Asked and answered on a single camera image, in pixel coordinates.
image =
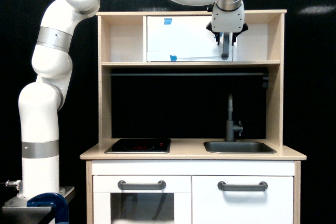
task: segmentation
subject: faucet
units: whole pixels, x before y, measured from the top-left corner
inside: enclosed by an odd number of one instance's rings
[[[233,97],[232,94],[229,94],[228,105],[227,105],[228,119],[226,120],[226,137],[225,142],[235,142],[235,132],[239,132],[239,136],[242,135],[243,125],[239,121],[238,125],[235,125],[235,122],[232,120],[233,112]]]

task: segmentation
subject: oven window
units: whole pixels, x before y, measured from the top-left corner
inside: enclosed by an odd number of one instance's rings
[[[112,224],[174,223],[174,194],[113,193]]]

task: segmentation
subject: stovetop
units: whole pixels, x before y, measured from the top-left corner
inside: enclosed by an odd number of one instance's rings
[[[123,138],[105,153],[169,153],[170,142],[167,138]]]

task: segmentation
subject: robotic arm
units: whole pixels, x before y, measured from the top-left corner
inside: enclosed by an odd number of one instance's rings
[[[172,1],[183,5],[215,2],[213,31],[241,31],[244,23],[241,0]],[[99,0],[56,0],[43,16],[32,57],[37,79],[23,88],[18,102],[23,164],[23,194],[19,197],[59,192],[57,111],[64,104],[72,72],[68,51],[76,25],[94,16],[99,5]]]

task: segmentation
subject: sink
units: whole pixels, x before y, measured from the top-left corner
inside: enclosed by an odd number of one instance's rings
[[[205,142],[207,152],[273,154],[275,150],[258,142]]]

